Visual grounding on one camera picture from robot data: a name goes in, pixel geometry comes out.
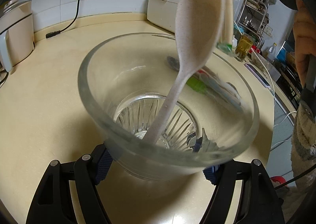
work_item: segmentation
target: black power cord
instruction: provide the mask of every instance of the black power cord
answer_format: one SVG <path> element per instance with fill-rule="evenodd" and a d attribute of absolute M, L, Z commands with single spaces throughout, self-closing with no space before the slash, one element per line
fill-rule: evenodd
<path fill-rule="evenodd" d="M 285 182 L 285 183 L 283 183 L 283 184 L 281 184 L 281 185 L 275 187 L 274 189 L 277 190 L 277 189 L 279 189 L 279 188 L 281 188 L 281 187 L 286 186 L 287 184 L 290 184 L 290 183 L 293 182 L 293 181 L 296 181 L 297 179 L 299 179 L 299 178 L 305 176 L 306 174 L 310 173 L 310 172 L 311 172 L 312 170 L 314 170 L 315 168 L 316 168 L 316 164 L 314 164 L 312 167 L 310 167 L 308 170 L 304 171 L 304 172 L 301 173 L 300 175 L 297 175 L 296 177 L 294 177 L 294 178 L 290 179 L 289 181 L 287 181 L 287 182 Z"/>
<path fill-rule="evenodd" d="M 3 78 L 2 80 L 0 80 L 0 85 L 1 85 L 2 83 L 4 83 L 4 82 L 7 80 L 8 76 L 9 76 L 9 73 L 8 73 L 6 70 L 0 71 L 0 76 L 1 76 L 1 74 L 3 74 L 3 73 L 5 73 L 5 76 L 4 76 L 4 78 Z"/>
<path fill-rule="evenodd" d="M 62 29 L 62 30 L 58 30 L 58 31 L 54 31 L 54 32 L 47 33 L 47 34 L 46 34 L 46 38 L 51 38 L 51 37 L 53 37 L 53 36 L 55 36 L 55 35 L 60 34 L 61 32 L 63 32 L 63 31 L 65 31 L 66 29 L 68 29 L 68 28 L 75 22 L 75 20 L 76 20 L 77 17 L 78 17 L 78 13 L 79 13 L 79 3 L 80 3 L 80 0 L 78 0 L 78 3 L 77 3 L 77 13 L 76 13 L 76 16 L 75 16 L 75 18 L 73 19 L 73 21 L 72 21 L 67 27 L 65 27 L 65 28 Z"/>

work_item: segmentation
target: glass bowl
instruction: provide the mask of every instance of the glass bowl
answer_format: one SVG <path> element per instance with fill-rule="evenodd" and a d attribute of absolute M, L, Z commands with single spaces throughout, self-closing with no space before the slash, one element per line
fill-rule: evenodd
<path fill-rule="evenodd" d="M 250 145 L 259 128 L 251 88 L 213 53 L 187 82 L 156 145 L 143 141 L 176 79 L 176 65 L 174 36 L 131 33 L 97 45 L 79 69 L 81 100 L 105 146 L 139 178 L 168 180 L 227 162 Z M 214 79 L 238 98 L 237 103 L 209 86 Z"/>

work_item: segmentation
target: white cable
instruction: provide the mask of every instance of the white cable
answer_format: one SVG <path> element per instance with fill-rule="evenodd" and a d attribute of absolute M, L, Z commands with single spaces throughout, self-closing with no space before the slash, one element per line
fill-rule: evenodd
<path fill-rule="evenodd" d="M 258 60 L 260 61 L 260 63 L 262 64 L 262 66 L 264 67 L 264 69 L 266 70 L 266 72 L 267 72 L 268 75 L 269 75 L 269 78 L 270 78 L 270 81 L 271 81 L 271 84 L 272 84 L 272 88 L 273 88 L 273 100 L 274 100 L 274 106 L 275 106 L 275 105 L 276 105 L 276 91 L 275 91 L 275 89 L 274 89 L 273 80 L 272 80 L 271 75 L 270 75 L 270 73 L 268 72 L 266 66 L 263 64 L 263 62 L 261 61 L 261 59 L 260 59 L 259 57 L 258 57 Z"/>
<path fill-rule="evenodd" d="M 283 143 L 283 142 L 286 142 L 286 141 L 291 141 L 291 140 L 290 140 L 290 137 L 289 137 L 289 138 L 287 138 L 287 139 L 285 139 L 285 140 L 283 140 L 283 141 L 281 141 L 281 142 L 277 142 L 277 143 L 275 143 L 273 146 L 271 146 L 270 151 L 271 151 L 272 149 L 274 149 L 274 146 L 276 146 L 277 144 L 279 144 L 279 143 Z"/>
<path fill-rule="evenodd" d="M 276 125 L 279 125 L 281 122 L 283 122 L 290 114 L 292 114 L 292 113 L 296 113 L 296 111 L 293 111 L 293 112 L 289 112 L 285 117 L 284 117 L 284 119 L 283 120 L 281 120 L 279 123 L 277 123 Z"/>
<path fill-rule="evenodd" d="M 240 31 L 240 29 L 239 29 L 239 27 L 238 27 L 236 21 L 234 21 L 234 23 L 235 23 L 235 25 L 236 25 L 236 27 L 237 27 L 239 33 L 242 35 L 242 32 Z M 271 81 L 271 84 L 272 84 L 272 88 L 273 88 L 273 103 L 274 103 L 274 106 L 275 106 L 275 105 L 276 105 L 276 91 L 275 91 L 275 89 L 274 89 L 274 84 L 273 84 L 271 75 L 270 75 L 270 73 L 268 72 L 266 66 L 265 66 L 265 65 L 263 64 L 263 62 L 261 61 L 261 59 L 260 59 L 259 57 L 258 57 L 258 59 L 259 59 L 260 63 L 262 64 L 262 66 L 264 67 L 264 69 L 266 70 L 266 72 L 267 72 L 268 75 L 269 75 L 269 78 L 270 78 L 270 81 Z"/>

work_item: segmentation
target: person's hand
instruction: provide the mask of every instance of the person's hand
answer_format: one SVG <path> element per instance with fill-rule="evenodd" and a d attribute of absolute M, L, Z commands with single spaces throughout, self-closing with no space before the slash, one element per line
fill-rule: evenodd
<path fill-rule="evenodd" d="M 308 70 L 309 54 L 316 56 L 316 25 L 302 0 L 296 0 L 298 12 L 294 18 L 295 65 L 302 86 Z"/>

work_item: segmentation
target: cream countertop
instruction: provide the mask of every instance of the cream countertop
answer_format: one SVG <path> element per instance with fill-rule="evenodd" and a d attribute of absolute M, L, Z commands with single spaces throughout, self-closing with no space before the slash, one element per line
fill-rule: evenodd
<path fill-rule="evenodd" d="M 251 63 L 249 58 L 245 59 L 246 62 Z M 254 66 L 256 68 L 256 70 L 261 73 L 261 75 L 266 79 L 266 81 L 268 81 L 269 84 L 271 84 L 271 80 L 270 77 L 268 77 L 267 74 L 263 73 L 261 70 L 259 70 L 256 66 Z M 274 84 L 274 90 L 275 90 L 275 94 L 279 97 L 280 101 L 282 101 L 282 103 L 284 104 L 284 106 L 287 108 L 287 110 L 289 112 L 294 112 L 296 111 L 295 108 L 293 107 L 293 105 L 291 104 L 291 102 L 289 101 L 289 99 L 286 97 L 286 95 L 283 93 L 283 91 L 279 88 L 279 86 L 276 84 L 276 82 L 274 82 L 272 80 L 273 84 Z"/>
<path fill-rule="evenodd" d="M 38 41 L 33 53 L 17 65 L 0 89 L 0 198 L 18 223 L 25 223 L 35 190 L 50 161 L 77 160 L 103 142 L 77 88 L 78 69 L 86 54 L 100 42 L 120 34 L 166 33 L 144 21 L 144 15 L 134 13 L 84 17 L 78 20 L 77 27 Z M 37 39 L 52 29 L 38 32 Z M 259 132 L 236 160 L 251 162 L 257 158 L 266 165 L 273 131 L 273 96 L 243 63 L 221 56 L 252 87 L 260 111 Z M 226 223 L 234 220 L 240 187 L 238 181 Z M 73 181 L 71 189 L 75 191 Z M 143 181 L 114 162 L 97 189 L 113 224 L 192 224 L 202 218 L 214 186 L 202 172 L 173 181 Z M 84 223 L 76 193 L 72 195 L 78 222 Z"/>

